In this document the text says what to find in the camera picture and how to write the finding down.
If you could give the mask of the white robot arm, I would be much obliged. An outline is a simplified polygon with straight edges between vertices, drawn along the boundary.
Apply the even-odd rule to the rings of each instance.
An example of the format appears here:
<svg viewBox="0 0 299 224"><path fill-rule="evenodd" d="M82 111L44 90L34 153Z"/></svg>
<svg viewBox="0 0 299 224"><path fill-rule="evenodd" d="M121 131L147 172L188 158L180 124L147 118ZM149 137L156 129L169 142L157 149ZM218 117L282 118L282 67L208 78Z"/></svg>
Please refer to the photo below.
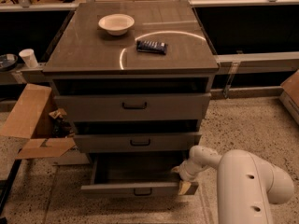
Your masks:
<svg viewBox="0 0 299 224"><path fill-rule="evenodd" d="M289 201L294 194L290 175L276 165L244 150L223 155L209 147L194 146L189 158L172 171L184 195L200 172L217 171L219 224L273 224L270 206Z"/></svg>

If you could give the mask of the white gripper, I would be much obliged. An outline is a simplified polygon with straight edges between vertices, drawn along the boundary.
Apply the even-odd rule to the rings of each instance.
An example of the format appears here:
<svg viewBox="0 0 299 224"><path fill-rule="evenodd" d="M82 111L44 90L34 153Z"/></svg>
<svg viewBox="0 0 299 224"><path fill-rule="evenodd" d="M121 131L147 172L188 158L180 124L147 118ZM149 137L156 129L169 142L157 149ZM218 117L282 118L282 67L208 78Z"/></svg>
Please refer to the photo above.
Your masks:
<svg viewBox="0 0 299 224"><path fill-rule="evenodd" d="M179 182L178 195L185 195L192 185L191 182L206 168L206 165L196 163L191 159L185 160L180 166L173 167L171 173L179 174L183 180Z"/></svg>

